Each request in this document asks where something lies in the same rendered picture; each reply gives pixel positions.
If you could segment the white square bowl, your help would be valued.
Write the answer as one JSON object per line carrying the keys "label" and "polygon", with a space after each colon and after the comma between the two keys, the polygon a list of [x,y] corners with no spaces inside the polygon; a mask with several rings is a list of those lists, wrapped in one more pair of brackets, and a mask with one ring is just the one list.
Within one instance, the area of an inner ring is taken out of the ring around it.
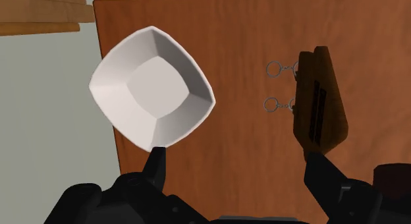
{"label": "white square bowl", "polygon": [[146,152],[187,137],[216,104],[194,58],[155,26],[135,31],[110,50],[89,89],[109,122]]}

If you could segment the light wooden furniture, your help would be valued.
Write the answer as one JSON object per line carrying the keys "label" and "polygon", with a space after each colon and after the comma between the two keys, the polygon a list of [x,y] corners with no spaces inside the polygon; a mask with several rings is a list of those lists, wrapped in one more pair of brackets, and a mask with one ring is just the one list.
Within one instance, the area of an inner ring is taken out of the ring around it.
{"label": "light wooden furniture", "polygon": [[86,0],[0,0],[0,36],[78,32],[94,21]]}

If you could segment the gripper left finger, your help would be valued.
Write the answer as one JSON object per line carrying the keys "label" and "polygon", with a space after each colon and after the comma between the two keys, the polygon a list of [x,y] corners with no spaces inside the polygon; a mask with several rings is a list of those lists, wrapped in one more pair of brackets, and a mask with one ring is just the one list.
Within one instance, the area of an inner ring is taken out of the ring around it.
{"label": "gripper left finger", "polygon": [[94,183],[70,186],[44,224],[208,224],[175,195],[164,195],[166,149],[155,147],[141,172],[119,176],[102,190]]}

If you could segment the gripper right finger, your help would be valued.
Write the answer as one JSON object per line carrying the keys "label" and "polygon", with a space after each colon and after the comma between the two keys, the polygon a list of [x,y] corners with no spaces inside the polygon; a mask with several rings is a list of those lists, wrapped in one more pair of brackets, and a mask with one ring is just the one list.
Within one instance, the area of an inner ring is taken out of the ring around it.
{"label": "gripper right finger", "polygon": [[373,183],[346,177],[322,154],[309,154],[304,184],[327,224],[411,224],[411,196],[385,197]]}

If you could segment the brown wooden key fob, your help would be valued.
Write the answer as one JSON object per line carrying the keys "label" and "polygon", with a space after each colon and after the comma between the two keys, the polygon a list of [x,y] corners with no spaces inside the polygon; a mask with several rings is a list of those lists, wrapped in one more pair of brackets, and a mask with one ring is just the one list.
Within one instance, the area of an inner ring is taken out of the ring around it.
{"label": "brown wooden key fob", "polygon": [[268,113],[282,108],[292,111],[293,135],[303,149],[304,159],[310,153],[325,155],[346,140],[348,121],[328,47],[300,52],[293,66],[271,61],[265,69],[271,78],[285,70],[293,73],[295,96],[286,104],[268,97],[263,108]]}

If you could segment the brown wooden table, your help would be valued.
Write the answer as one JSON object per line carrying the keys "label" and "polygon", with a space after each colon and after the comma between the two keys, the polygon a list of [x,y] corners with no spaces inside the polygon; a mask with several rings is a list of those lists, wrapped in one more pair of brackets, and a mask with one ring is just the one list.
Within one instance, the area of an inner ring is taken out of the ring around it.
{"label": "brown wooden table", "polygon": [[193,56],[216,105],[190,136],[167,150],[164,191],[209,219],[296,217],[325,224],[304,186],[302,148],[287,102],[295,81],[271,61],[329,48],[348,119],[347,139],[328,158],[371,182],[384,163],[411,163],[411,0],[95,0],[106,54],[135,30],[156,26]]}

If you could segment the dark brown object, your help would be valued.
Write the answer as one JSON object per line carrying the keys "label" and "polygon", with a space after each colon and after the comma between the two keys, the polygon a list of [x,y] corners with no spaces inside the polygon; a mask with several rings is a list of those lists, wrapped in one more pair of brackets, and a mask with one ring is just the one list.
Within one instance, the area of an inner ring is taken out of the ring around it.
{"label": "dark brown object", "polygon": [[411,163],[378,165],[373,170],[373,186],[390,199],[411,196]]}

